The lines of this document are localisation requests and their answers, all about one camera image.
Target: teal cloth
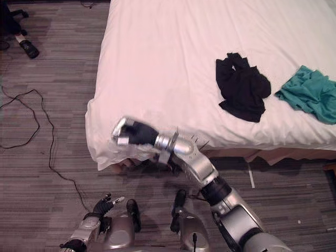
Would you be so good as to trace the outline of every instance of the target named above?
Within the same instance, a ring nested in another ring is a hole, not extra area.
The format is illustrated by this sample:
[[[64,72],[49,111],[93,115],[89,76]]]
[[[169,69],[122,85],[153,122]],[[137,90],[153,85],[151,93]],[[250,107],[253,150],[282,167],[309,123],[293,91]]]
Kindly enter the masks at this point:
[[[315,115],[321,122],[336,123],[336,81],[317,70],[301,66],[275,96],[295,110]]]

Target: mattress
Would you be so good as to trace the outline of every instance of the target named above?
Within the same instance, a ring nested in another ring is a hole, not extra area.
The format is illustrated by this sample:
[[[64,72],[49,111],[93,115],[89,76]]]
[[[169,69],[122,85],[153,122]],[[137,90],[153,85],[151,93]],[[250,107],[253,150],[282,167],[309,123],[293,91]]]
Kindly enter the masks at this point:
[[[336,80],[336,16],[316,0],[113,0],[101,45],[86,137],[101,170],[149,146],[116,146],[122,116],[179,131],[205,149],[336,150],[336,125],[293,110],[274,96],[301,65]],[[247,57],[271,82],[259,123],[234,117],[215,78],[216,59]]]

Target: gray carpet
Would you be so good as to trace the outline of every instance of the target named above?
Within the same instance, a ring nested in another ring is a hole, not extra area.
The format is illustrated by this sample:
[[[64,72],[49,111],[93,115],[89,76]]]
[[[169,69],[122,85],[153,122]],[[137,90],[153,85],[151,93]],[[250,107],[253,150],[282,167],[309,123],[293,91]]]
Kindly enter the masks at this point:
[[[79,2],[13,5],[30,18],[21,20],[27,38],[40,50],[30,60],[13,39],[1,52],[2,85],[11,96],[32,88],[45,97],[45,107],[56,127],[55,169],[77,181],[85,204],[92,208],[104,192],[135,198],[142,212],[138,245],[178,247],[170,232],[170,207],[177,189],[191,189],[183,175],[173,177],[156,167],[139,167],[112,174],[98,172],[86,145],[85,112],[95,91],[100,44],[109,4],[92,9]],[[2,102],[8,101],[3,95]],[[85,214],[71,182],[48,168],[51,127],[30,94],[24,101],[36,110],[41,129],[24,147],[0,150],[0,251],[57,251]],[[36,124],[32,114],[15,102],[1,112],[1,143],[27,140]],[[256,188],[251,187],[242,159],[216,159],[215,165],[259,214],[267,229],[294,251],[336,251],[335,194],[322,171],[322,162],[285,160],[273,167],[251,163]],[[207,227],[214,251],[228,251],[211,220],[207,204],[189,201]],[[125,202],[111,211],[125,211]]]

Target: black cloth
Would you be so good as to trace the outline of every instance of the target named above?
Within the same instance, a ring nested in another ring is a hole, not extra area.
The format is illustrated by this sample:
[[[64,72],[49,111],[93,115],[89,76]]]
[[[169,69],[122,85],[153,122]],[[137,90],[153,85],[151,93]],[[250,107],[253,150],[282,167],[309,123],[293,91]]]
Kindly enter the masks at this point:
[[[1,1],[1,26],[10,34],[21,33],[21,25],[13,19],[5,1]]]
[[[260,121],[271,85],[257,67],[250,67],[238,53],[228,53],[226,59],[216,60],[216,81],[225,99],[219,104],[222,109],[246,121]]]

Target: black cable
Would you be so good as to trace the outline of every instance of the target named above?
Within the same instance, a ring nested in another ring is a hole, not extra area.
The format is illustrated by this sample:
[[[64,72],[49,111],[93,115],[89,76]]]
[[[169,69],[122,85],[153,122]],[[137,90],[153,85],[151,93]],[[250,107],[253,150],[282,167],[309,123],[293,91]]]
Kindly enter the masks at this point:
[[[55,172],[61,179],[63,179],[63,180],[67,180],[67,181],[71,181],[71,182],[74,184],[75,189],[76,189],[76,191],[77,191],[77,193],[78,193],[78,196],[79,196],[79,198],[80,198],[80,202],[81,202],[82,206],[85,208],[86,211],[90,212],[90,210],[87,208],[87,206],[85,205],[85,203],[84,203],[84,201],[83,201],[83,197],[82,197],[81,193],[80,193],[79,190],[78,190],[78,186],[77,186],[77,184],[76,184],[76,181],[73,180],[73,179],[71,179],[71,178],[64,177],[62,174],[60,174],[58,171],[56,171],[56,170],[52,167],[52,165],[51,165],[52,150],[53,150],[54,142],[55,142],[55,133],[54,133],[54,131],[55,131],[55,126],[54,126],[54,124],[51,122],[50,117],[49,117],[47,111],[46,111],[45,108],[44,108],[44,99],[43,99],[42,94],[40,94],[36,89],[32,89],[32,90],[29,91],[29,92],[18,94],[16,97],[11,97],[11,96],[9,96],[8,94],[6,94],[6,92],[4,91],[4,87],[3,87],[3,86],[1,86],[1,90],[2,90],[3,94],[4,94],[6,97],[8,97],[8,98],[11,99],[11,101],[9,101],[9,102],[3,104],[2,106],[0,106],[0,110],[3,109],[5,106],[11,104],[13,101],[17,100],[17,101],[19,101],[22,105],[24,105],[26,108],[28,108],[29,110],[31,110],[31,111],[33,112],[34,119],[35,119],[35,121],[36,121],[36,123],[37,123],[37,128],[36,128],[36,130],[34,131],[34,133],[31,135],[31,137],[28,139],[27,142],[25,142],[25,143],[23,143],[23,144],[18,144],[18,145],[9,146],[9,147],[5,147],[5,146],[1,145],[1,143],[0,143],[0,148],[3,148],[3,149],[12,149],[12,148],[16,148],[16,147],[25,146],[25,145],[27,145],[27,144],[34,138],[34,136],[36,135],[36,133],[39,131],[39,129],[40,129],[40,124],[39,124],[39,122],[38,122],[38,120],[37,120],[37,118],[36,118],[35,111],[34,111],[31,107],[29,107],[27,104],[25,104],[24,102],[22,102],[22,101],[19,99],[19,97],[21,97],[21,96],[25,96],[25,95],[27,95],[27,94],[29,94],[29,93],[36,92],[36,93],[41,97],[41,108],[42,108],[44,114],[46,115],[49,124],[50,124],[51,127],[52,127],[52,131],[51,131],[52,141],[51,141],[51,145],[50,145],[50,149],[49,149],[49,162],[48,162],[48,167],[49,167],[49,169],[50,169],[52,172]]]
[[[82,1],[80,1],[80,4],[81,4],[81,6],[83,6],[83,7],[85,7],[85,8],[90,8],[90,9],[92,9],[93,5],[95,5],[96,3],[92,3],[92,4],[90,4],[90,5],[85,5]]]
[[[195,194],[191,194],[188,197],[191,198],[191,199],[193,199],[193,200],[207,201],[207,200],[205,200],[203,198],[200,198],[200,194],[201,194],[201,192],[199,191],[196,195]]]

